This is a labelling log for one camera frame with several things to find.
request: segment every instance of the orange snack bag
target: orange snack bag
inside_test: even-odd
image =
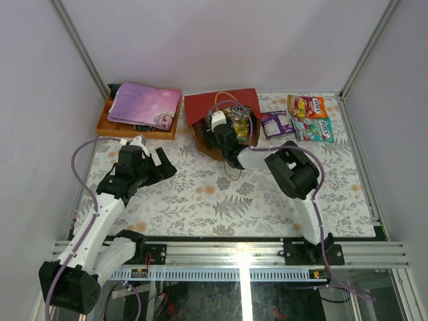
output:
[[[323,97],[288,95],[288,110],[293,117],[328,117]]]

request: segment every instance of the purple snack packet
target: purple snack packet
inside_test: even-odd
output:
[[[295,132],[293,126],[288,123],[285,110],[262,113],[261,127],[263,127],[266,139]]]

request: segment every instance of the red paper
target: red paper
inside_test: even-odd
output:
[[[224,91],[233,95],[237,99],[237,101],[243,104],[244,106],[251,107],[254,115],[257,118],[261,119],[259,99],[257,98],[257,92],[254,88]],[[187,126],[193,125],[208,114],[209,109],[214,106],[214,99],[217,93],[218,92],[207,92],[205,94],[185,96]],[[217,97],[217,103],[222,102],[224,100],[233,99],[226,94],[220,94]],[[233,103],[224,104],[221,105],[219,109],[221,110],[232,105]]]

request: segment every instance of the colorful candy package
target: colorful candy package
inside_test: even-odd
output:
[[[293,117],[326,118],[323,97],[288,95],[288,110]]]
[[[332,123],[329,118],[292,118],[298,140],[334,142]]]

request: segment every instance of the candy bag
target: candy bag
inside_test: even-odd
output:
[[[266,139],[295,131],[292,125],[288,124],[285,111],[262,113],[261,127],[263,128]]]
[[[293,117],[326,118],[323,97],[288,95],[288,110]]]
[[[298,140],[334,142],[332,123],[329,118],[292,118]]]
[[[233,124],[238,142],[245,144],[248,135],[248,126],[242,124]]]

